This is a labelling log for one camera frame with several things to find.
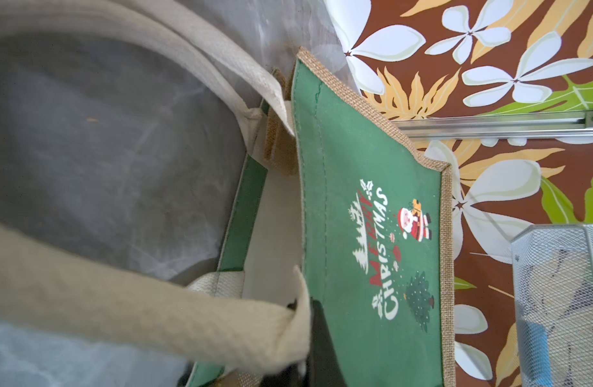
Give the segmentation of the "green burlap christmas pouch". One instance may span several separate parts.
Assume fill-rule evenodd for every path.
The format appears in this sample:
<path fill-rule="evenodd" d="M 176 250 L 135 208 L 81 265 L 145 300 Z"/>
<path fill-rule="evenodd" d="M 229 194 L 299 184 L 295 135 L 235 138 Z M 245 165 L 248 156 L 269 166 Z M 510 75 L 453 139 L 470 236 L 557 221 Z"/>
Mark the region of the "green burlap christmas pouch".
<path fill-rule="evenodd" d="M 251 155 L 264 113 L 247 107 L 217 65 L 262 96 L 296 142 L 296 306 L 190 291 L 0 223 L 0 320 L 271 376 L 306 360 L 312 298 L 347 385 L 454 385 L 448 164 L 419 153 L 305 49 L 285 100 L 275 77 L 177 1 L 0 1 L 0 37 L 43 30 L 102 35 L 176 62 L 229 106 Z"/>

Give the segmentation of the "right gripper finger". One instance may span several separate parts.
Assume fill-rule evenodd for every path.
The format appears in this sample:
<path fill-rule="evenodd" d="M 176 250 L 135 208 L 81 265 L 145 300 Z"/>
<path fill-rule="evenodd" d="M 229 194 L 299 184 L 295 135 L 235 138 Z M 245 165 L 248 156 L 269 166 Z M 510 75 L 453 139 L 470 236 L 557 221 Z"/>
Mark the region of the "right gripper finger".
<path fill-rule="evenodd" d="M 340 369 L 322 303 L 311 298 L 310 351 L 305 361 L 272 375 L 272 386 L 347 386 Z"/>

